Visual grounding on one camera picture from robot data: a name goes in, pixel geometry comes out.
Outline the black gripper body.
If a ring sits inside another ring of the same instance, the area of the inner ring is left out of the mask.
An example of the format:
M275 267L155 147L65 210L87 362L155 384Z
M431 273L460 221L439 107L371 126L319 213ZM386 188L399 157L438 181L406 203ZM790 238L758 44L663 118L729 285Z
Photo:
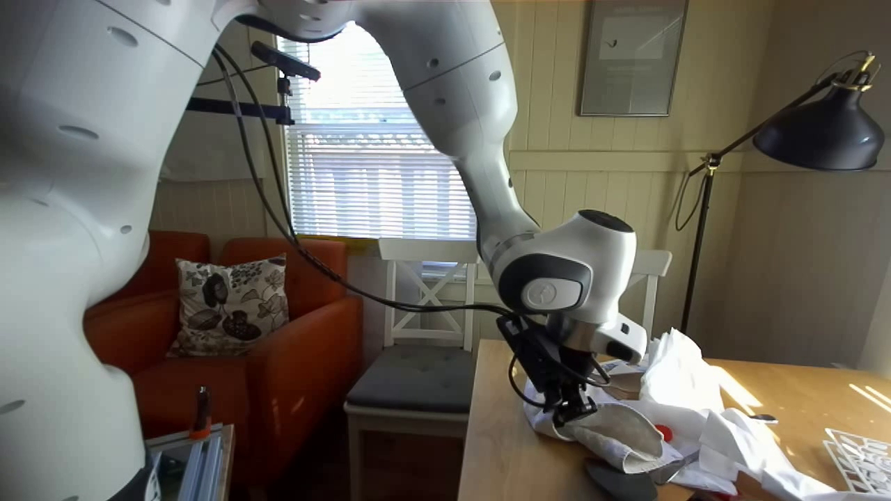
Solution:
M594 403L585 391L596 377L608 378L608 374L587 351L566 348L552 325L520 314L500 314L495 325L513 359L541 394L541 402L532 402L532 406L542 413L569 410L573 415L578 406Z

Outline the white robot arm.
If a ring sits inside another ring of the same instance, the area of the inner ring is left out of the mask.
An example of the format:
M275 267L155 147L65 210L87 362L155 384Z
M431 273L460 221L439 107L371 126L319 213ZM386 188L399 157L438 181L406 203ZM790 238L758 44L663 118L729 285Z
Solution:
M112 501L145 472L133 383L84 313L147 254L163 153L232 23L294 43L364 28L475 213L507 309L581 355L644 356L634 231L585 210L538 231L503 163L516 82L489 0L0 0L0 494Z

